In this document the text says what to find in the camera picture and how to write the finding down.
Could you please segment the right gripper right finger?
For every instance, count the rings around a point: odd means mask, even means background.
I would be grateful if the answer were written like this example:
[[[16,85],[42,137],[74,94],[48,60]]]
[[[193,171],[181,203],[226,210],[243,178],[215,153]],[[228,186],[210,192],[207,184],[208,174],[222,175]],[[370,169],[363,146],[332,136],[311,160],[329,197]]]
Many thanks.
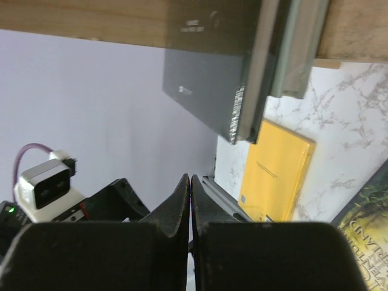
[[[190,186],[198,290],[364,290],[340,231],[322,222],[241,222]]]

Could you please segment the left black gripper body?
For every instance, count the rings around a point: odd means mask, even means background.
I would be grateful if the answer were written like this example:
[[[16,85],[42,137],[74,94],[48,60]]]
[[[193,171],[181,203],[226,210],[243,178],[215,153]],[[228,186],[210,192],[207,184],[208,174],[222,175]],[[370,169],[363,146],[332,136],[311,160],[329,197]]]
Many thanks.
[[[150,213],[126,179],[117,179],[94,195],[59,212],[52,222],[139,221]],[[1,202],[1,257],[32,221],[15,202]]]

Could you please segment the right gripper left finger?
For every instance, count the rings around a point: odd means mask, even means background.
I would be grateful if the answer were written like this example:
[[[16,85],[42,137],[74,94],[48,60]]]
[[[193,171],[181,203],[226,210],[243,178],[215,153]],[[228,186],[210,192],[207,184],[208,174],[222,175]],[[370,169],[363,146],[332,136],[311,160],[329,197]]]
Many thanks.
[[[2,290],[185,290],[190,181],[139,221],[31,224],[11,244]]]

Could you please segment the green forest cover book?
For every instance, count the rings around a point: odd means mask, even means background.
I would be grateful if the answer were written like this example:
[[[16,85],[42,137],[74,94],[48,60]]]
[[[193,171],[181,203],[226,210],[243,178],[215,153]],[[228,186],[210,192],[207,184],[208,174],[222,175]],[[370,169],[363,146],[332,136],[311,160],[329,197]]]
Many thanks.
[[[333,219],[369,290],[387,290],[387,162]]]

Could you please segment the black Moon and Sixpence book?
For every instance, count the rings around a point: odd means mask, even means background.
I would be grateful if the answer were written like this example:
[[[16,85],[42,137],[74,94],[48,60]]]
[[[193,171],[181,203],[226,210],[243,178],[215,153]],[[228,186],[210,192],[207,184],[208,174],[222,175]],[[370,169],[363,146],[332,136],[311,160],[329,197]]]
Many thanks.
[[[162,89],[234,144],[258,134],[261,85],[289,1],[170,1]]]

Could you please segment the white Great Gatsby book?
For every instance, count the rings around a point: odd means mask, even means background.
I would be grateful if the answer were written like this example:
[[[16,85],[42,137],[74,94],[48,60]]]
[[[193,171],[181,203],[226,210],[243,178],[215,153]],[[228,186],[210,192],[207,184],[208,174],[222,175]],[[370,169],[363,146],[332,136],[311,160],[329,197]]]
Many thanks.
[[[270,95],[303,99],[329,1],[292,1]]]

